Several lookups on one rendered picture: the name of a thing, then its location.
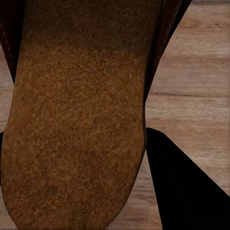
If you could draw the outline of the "sandal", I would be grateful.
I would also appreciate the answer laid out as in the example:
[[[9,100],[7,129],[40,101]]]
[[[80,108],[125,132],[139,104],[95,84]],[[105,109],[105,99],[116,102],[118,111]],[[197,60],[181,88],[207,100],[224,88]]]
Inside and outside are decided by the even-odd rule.
[[[146,151],[145,103],[192,0],[0,0],[14,83],[0,156],[19,230],[104,230]]]

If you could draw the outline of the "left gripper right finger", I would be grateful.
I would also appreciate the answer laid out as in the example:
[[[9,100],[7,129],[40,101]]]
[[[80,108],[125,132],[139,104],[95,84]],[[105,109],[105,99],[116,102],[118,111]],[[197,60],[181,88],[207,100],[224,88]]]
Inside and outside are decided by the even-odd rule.
[[[146,130],[163,230],[230,230],[230,197],[164,133]]]

